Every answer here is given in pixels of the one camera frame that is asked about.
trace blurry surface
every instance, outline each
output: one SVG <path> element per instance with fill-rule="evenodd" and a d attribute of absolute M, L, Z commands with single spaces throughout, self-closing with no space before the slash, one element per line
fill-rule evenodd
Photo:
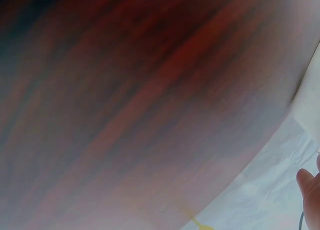
<path fill-rule="evenodd" d="M 298 229 L 300 168 L 318 173 L 317 144 L 289 116 L 262 151 L 197 219 L 215 229 Z M 196 230 L 190 222 L 181 230 Z M 303 221 L 302 229 L 308 229 Z"/>
<path fill-rule="evenodd" d="M 320 45 L 308 66 L 291 108 L 295 120 L 320 144 Z"/>
<path fill-rule="evenodd" d="M 0 228 L 179 229 L 288 111 L 320 0 L 1 0 Z"/>

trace hand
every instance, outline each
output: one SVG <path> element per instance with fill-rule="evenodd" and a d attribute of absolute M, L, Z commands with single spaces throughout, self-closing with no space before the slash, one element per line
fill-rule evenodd
<path fill-rule="evenodd" d="M 316 159 L 320 171 L 320 155 Z M 303 197 L 303 211 L 309 230 L 320 229 L 320 173 L 315 177 L 305 169 L 300 169 L 296 175 Z"/>

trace reddish-brown wooden surface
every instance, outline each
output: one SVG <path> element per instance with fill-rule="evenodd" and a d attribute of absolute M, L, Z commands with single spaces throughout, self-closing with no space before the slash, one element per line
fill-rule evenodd
<path fill-rule="evenodd" d="M 1 0 L 0 228 L 179 229 L 286 115 L 319 2 Z"/>

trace finger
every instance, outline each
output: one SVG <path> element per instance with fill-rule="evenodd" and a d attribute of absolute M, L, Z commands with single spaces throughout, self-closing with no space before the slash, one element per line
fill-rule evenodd
<path fill-rule="evenodd" d="M 305 169 L 300 169 L 296 174 L 296 181 L 298 182 L 303 197 L 306 196 L 307 190 L 313 178 L 314 176 L 312 176 L 312 174 Z"/>
<path fill-rule="evenodd" d="M 320 171 L 320 155 L 316 158 L 316 165 L 318 167 L 318 170 Z"/>

